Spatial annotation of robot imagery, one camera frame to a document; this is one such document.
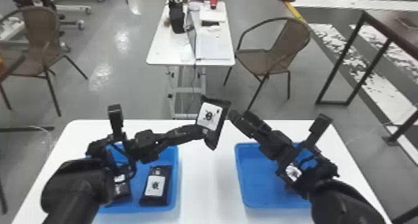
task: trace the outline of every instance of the yellow floor line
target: yellow floor line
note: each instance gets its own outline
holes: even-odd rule
[[[308,23],[305,19],[304,19],[304,17],[302,17],[302,15],[299,13],[299,11],[294,7],[294,6],[292,6],[292,4],[291,3],[289,3],[289,2],[284,2],[284,4],[285,4],[285,6],[288,8],[288,10],[290,10],[290,12],[293,14],[293,16],[295,17],[295,18],[297,18],[297,19],[299,19],[299,20],[301,20],[302,22],[304,22],[304,23]]]

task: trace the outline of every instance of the plastic tray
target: plastic tray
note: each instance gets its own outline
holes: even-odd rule
[[[244,204],[249,208],[309,208],[307,200],[285,189],[285,183],[275,174],[277,162],[267,159],[258,146],[253,142],[235,146],[236,168]],[[310,155],[308,150],[303,150],[296,161]],[[315,164],[315,161],[308,161],[304,167]]]
[[[115,161],[126,162],[126,158],[116,151],[113,147],[108,146],[111,149]],[[133,179],[131,179],[131,192],[132,200],[126,203],[113,203],[108,207],[100,207],[100,213],[139,213],[139,212],[164,212],[172,210],[175,206],[177,199],[177,184],[179,178],[179,149],[177,146],[170,146],[162,153],[160,153],[160,159],[148,164],[136,163],[137,172]],[[139,205],[139,199],[141,198],[142,191],[144,190],[149,168],[152,166],[172,166],[172,175],[170,178],[170,187],[168,195],[168,205],[166,206],[154,206],[145,207]]]

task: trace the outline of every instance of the tabletop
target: tabletop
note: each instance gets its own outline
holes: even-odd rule
[[[418,25],[405,12],[364,11],[367,23],[418,59]]]
[[[183,6],[185,13],[185,20],[187,16],[187,5]],[[218,7],[223,7],[226,12],[226,4],[219,2]],[[200,26],[199,12],[192,11],[191,15],[195,22],[196,30],[202,29]],[[162,11],[160,21],[158,22],[156,33],[152,40],[148,51],[147,63],[149,65],[196,65],[198,66],[216,66],[216,67],[230,67],[235,64],[234,49],[231,39],[230,25],[228,22],[228,14],[225,22],[220,23],[220,38],[228,40],[228,51],[230,51],[230,59],[222,60],[195,60],[192,46],[189,43],[187,33],[176,34],[171,27],[166,27],[164,21],[169,16],[169,6],[165,5]]]
[[[152,129],[165,133],[192,124],[191,120],[125,120],[129,138],[138,131]],[[278,129],[297,142],[309,135],[311,120],[270,120]],[[84,157],[87,145],[111,133],[108,120],[77,120],[69,123],[49,155],[27,194],[12,224],[42,223],[46,217],[40,207],[42,189],[64,161]],[[251,142],[231,122],[225,121],[218,147],[211,151],[205,143],[192,141],[179,146],[179,195],[175,208],[160,213],[98,213],[93,223],[313,223],[309,209],[246,208],[241,198],[235,165],[235,145]],[[323,155],[338,165],[341,180],[354,186],[385,218],[390,220],[368,185],[343,141],[330,126],[317,143]]]

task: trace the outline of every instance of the black bag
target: black bag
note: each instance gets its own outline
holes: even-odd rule
[[[173,28],[174,33],[181,34],[184,33],[184,12],[183,12],[183,3],[179,0],[170,0],[169,1],[169,16],[170,24]]]

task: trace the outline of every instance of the white floor marking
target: white floor marking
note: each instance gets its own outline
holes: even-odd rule
[[[395,126],[387,126],[386,128],[390,133],[394,133],[397,130],[397,127]],[[406,154],[408,154],[408,156],[416,164],[418,164],[418,150],[414,147],[414,145],[405,136],[399,137],[399,139],[397,139],[397,142],[405,150]]]
[[[309,26],[323,40],[325,46],[335,53],[336,57],[341,54],[346,39],[336,28],[331,24],[309,24]],[[356,48],[351,47],[343,64],[349,66],[351,76],[359,81],[369,61]],[[366,79],[362,89],[394,124],[403,124],[410,113],[412,114],[417,109],[389,80],[376,72]]]
[[[354,30],[356,26],[350,25],[350,27]],[[386,39],[388,39],[370,25],[361,27],[358,34],[375,49],[380,49]],[[418,61],[416,59],[403,51],[403,49],[395,43],[391,43],[384,56],[389,61],[393,62],[393,64],[395,64],[401,72],[405,73],[414,83],[418,84]]]
[[[295,7],[337,9],[386,9],[392,11],[418,11],[418,2],[382,0],[296,0]]]

